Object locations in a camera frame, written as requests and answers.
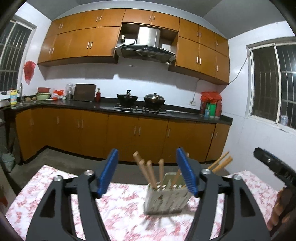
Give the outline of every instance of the screw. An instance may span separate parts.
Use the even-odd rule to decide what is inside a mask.
[[[233,179],[235,179],[235,180],[241,180],[242,177],[240,175],[238,175],[238,174],[234,174],[233,175]]]
[[[91,175],[93,175],[93,173],[94,173],[93,170],[86,170],[86,171],[84,172],[84,175],[86,175],[86,176],[91,176]]]
[[[56,182],[59,182],[61,180],[63,180],[63,177],[61,175],[58,175],[58,176],[54,177],[54,181],[56,181]]]
[[[202,174],[209,175],[211,171],[209,169],[202,169]]]

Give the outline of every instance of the table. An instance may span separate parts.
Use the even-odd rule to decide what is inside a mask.
[[[237,174],[242,176],[251,190],[267,222],[276,201],[277,191],[250,171]],[[75,177],[44,165],[22,189],[7,211],[7,219],[24,240],[42,196],[57,175],[63,178]],[[199,199],[191,197],[187,207],[180,214],[148,216],[143,213],[146,188],[145,185],[110,183],[107,193],[96,200],[110,239],[112,241],[183,241],[192,223]],[[71,201],[76,234],[85,240],[77,195],[72,195]],[[219,234],[223,204],[224,194],[219,194],[211,239]]]

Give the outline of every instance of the concrete floor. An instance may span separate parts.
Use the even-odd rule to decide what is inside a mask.
[[[64,172],[80,175],[85,170],[94,170],[98,162],[97,160],[85,159],[59,151],[45,149],[31,162],[16,165],[10,173],[10,177],[21,190],[43,165],[49,165]],[[159,167],[156,166],[153,168],[155,176],[159,177]],[[164,167],[164,173],[177,172],[177,170],[178,166]],[[226,170],[221,170],[218,174],[225,176],[229,173]],[[147,185],[147,181],[139,167],[130,164],[118,164],[112,182]]]

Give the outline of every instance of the tablecloth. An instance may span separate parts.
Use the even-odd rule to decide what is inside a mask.
[[[277,191],[250,171],[237,174],[242,176],[267,222],[276,201]],[[63,178],[75,177],[44,165],[22,189],[7,211],[7,219],[24,240],[42,196],[57,175]],[[110,239],[112,241],[183,241],[192,223],[199,199],[191,197],[180,214],[148,216],[143,212],[146,188],[145,185],[110,183],[107,193],[96,200]],[[71,201],[76,234],[85,240],[77,195],[72,195]],[[219,194],[211,239],[219,234],[223,204],[224,194]]]

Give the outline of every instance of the stainless steel hood duct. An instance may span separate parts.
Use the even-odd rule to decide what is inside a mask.
[[[160,30],[155,28],[140,27],[136,44],[120,45],[115,48],[118,56],[143,60],[170,63],[176,55],[168,50],[159,48]]]

